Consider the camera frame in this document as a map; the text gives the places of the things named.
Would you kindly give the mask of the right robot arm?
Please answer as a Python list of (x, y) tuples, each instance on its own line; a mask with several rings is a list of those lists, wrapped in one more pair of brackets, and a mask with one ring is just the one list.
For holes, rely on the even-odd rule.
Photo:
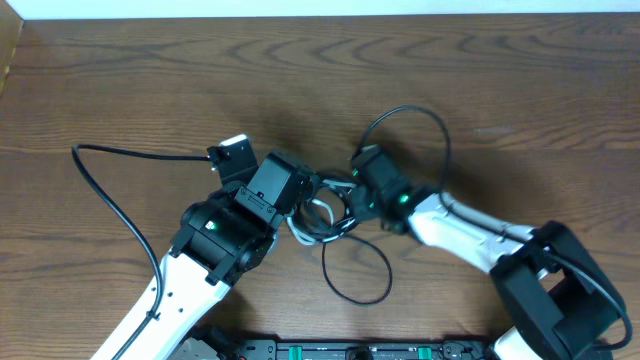
[(501, 221), (432, 186), (417, 187), (379, 146), (356, 150), (364, 208), (390, 232), (457, 256), (491, 278), (513, 326), (497, 359), (611, 358), (632, 336), (620, 293), (564, 224)]

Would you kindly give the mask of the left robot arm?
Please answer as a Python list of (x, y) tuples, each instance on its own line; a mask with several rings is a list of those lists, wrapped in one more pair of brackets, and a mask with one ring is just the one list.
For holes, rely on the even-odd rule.
[(307, 200), (317, 175), (273, 151), (249, 166), (228, 155), (217, 168), (222, 188), (191, 205), (142, 296), (95, 353), (97, 359), (166, 359), (191, 328), (257, 267), (284, 218)]

